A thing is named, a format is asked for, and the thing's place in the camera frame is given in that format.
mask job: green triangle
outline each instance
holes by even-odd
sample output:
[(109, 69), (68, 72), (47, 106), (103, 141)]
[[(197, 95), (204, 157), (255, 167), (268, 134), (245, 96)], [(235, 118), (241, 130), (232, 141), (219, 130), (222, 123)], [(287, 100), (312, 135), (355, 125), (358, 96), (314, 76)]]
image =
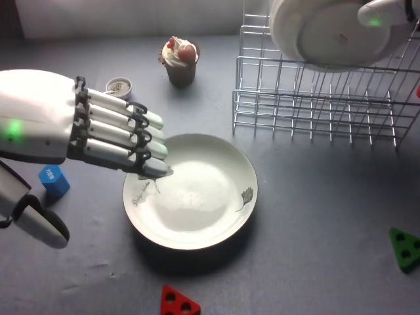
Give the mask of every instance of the green triangle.
[(410, 272), (420, 264), (420, 238), (397, 228), (389, 230), (389, 237), (402, 271)]

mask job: plate on rack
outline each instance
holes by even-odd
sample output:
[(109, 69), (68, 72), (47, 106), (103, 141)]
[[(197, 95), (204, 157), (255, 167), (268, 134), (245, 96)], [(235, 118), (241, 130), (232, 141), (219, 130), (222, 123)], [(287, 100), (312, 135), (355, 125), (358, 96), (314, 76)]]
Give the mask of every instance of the plate on rack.
[(255, 170), (231, 143), (187, 134), (165, 141), (173, 174), (156, 181), (128, 174), (123, 202), (134, 227), (159, 245), (193, 250), (218, 244), (250, 217), (258, 194)]
[(411, 24), (365, 27), (358, 21), (364, 0), (276, 0), (270, 12), (273, 42), (291, 60), (329, 72), (369, 66), (390, 55), (410, 36)]

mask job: cupcake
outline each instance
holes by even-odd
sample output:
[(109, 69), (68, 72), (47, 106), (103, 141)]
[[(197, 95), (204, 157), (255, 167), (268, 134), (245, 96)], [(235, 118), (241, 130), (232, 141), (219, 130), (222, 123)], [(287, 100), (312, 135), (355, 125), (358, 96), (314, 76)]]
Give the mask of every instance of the cupcake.
[(172, 36), (163, 46), (159, 61), (165, 66), (169, 81), (176, 87), (190, 85), (196, 77), (200, 49), (185, 39)]

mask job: whipped cream frosting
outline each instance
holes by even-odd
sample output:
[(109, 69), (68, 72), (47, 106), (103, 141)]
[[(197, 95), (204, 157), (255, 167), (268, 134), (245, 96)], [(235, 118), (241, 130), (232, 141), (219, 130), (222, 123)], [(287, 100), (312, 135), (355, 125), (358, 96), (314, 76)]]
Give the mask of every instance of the whipped cream frosting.
[(178, 57), (178, 51), (185, 49), (188, 45), (193, 46), (194, 50), (196, 51), (196, 62), (198, 60), (198, 54), (197, 54), (197, 48), (194, 44), (191, 44), (189, 41), (185, 39), (181, 39), (175, 36), (172, 36), (172, 38), (175, 40), (175, 46), (173, 49), (168, 48), (169, 42), (163, 46), (162, 49), (162, 57), (165, 59), (166, 63), (172, 67), (187, 67), (187, 63), (182, 62)]

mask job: blue block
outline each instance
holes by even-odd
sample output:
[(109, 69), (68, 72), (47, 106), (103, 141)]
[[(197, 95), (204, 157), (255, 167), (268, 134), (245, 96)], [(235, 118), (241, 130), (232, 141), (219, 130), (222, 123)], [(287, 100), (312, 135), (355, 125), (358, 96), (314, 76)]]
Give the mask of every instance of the blue block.
[(38, 174), (47, 193), (55, 197), (62, 197), (70, 188), (67, 178), (58, 165), (47, 165)]

